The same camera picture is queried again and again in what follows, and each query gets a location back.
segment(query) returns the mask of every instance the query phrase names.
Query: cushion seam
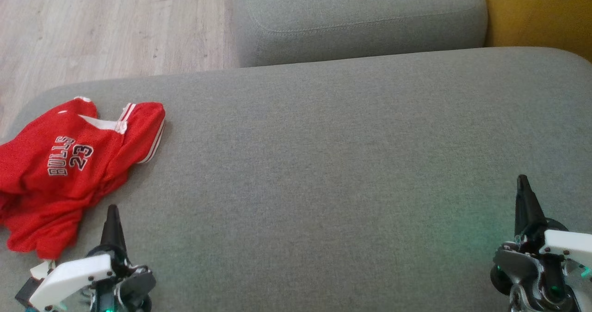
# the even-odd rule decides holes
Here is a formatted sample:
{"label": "cushion seam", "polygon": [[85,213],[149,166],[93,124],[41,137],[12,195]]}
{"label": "cushion seam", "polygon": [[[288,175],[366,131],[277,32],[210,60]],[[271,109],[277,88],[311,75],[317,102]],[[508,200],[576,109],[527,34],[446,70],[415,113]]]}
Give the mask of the cushion seam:
{"label": "cushion seam", "polygon": [[455,14],[471,11],[472,9],[476,9],[478,7],[478,5],[474,5],[473,7],[470,7],[468,9],[463,9],[461,11],[456,11],[456,12],[431,13],[431,14],[426,14],[426,15],[410,16],[410,17],[395,17],[395,18],[393,18],[393,17],[388,18],[387,17],[387,18],[374,19],[372,21],[349,22],[349,23],[317,26],[314,28],[303,28],[303,29],[296,29],[296,30],[274,30],[274,29],[269,29],[269,28],[266,28],[265,26],[263,26],[261,24],[261,22],[257,19],[257,17],[255,17],[255,15],[252,12],[251,7],[250,7],[250,0],[245,0],[245,5],[247,7],[247,13],[249,14],[249,17],[257,25],[257,27],[259,27],[263,31],[266,31],[270,34],[276,34],[278,36],[293,36],[293,35],[298,35],[298,34],[302,34],[302,33],[306,33],[306,32],[315,33],[315,32],[341,30],[341,29],[347,29],[347,28],[357,28],[357,27],[363,27],[363,26],[370,26],[372,24],[387,23],[387,22],[392,22],[392,21],[401,21],[401,20],[413,19],[413,18],[425,18],[425,17],[442,16],[442,15],[455,15]]}

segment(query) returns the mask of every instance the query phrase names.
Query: red jersey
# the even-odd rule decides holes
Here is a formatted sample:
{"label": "red jersey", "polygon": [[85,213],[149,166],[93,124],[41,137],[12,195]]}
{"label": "red jersey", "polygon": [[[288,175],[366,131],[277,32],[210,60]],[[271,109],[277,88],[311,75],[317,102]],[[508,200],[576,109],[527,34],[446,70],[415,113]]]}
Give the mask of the red jersey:
{"label": "red jersey", "polygon": [[116,121],[87,98],[61,104],[0,146],[0,223],[8,248],[57,259],[76,240],[83,210],[127,181],[160,143],[160,103],[128,104]]}

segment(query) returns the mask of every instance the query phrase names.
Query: gray cushion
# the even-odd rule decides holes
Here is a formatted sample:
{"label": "gray cushion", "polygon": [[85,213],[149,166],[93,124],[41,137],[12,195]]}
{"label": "gray cushion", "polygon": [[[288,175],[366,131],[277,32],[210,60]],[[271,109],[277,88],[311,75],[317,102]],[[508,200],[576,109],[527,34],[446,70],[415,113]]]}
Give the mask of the gray cushion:
{"label": "gray cushion", "polygon": [[[592,65],[557,49],[68,85],[11,135],[76,95],[104,119],[128,101],[167,109],[154,160],[87,212],[65,255],[97,245],[118,204],[157,312],[503,311],[488,272],[512,239],[519,173],[547,215],[592,232]],[[35,263],[0,248],[3,310],[19,310]]]}
{"label": "gray cushion", "polygon": [[485,0],[231,0],[241,66],[483,45]]}

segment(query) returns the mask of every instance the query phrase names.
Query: yellow cushion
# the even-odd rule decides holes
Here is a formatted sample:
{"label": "yellow cushion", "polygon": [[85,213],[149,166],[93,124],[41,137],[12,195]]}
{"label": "yellow cushion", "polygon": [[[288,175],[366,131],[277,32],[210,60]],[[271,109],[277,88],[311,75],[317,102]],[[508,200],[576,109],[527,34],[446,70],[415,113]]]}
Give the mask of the yellow cushion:
{"label": "yellow cushion", "polygon": [[592,0],[486,0],[487,46],[566,49],[592,61]]}

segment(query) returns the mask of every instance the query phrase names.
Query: wooden floor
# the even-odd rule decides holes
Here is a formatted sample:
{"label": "wooden floor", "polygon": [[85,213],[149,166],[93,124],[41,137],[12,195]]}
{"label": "wooden floor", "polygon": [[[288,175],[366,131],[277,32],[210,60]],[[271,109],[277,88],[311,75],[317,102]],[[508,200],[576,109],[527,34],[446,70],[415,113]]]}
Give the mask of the wooden floor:
{"label": "wooden floor", "polygon": [[228,0],[0,0],[0,137],[55,86],[234,67],[230,16]]}

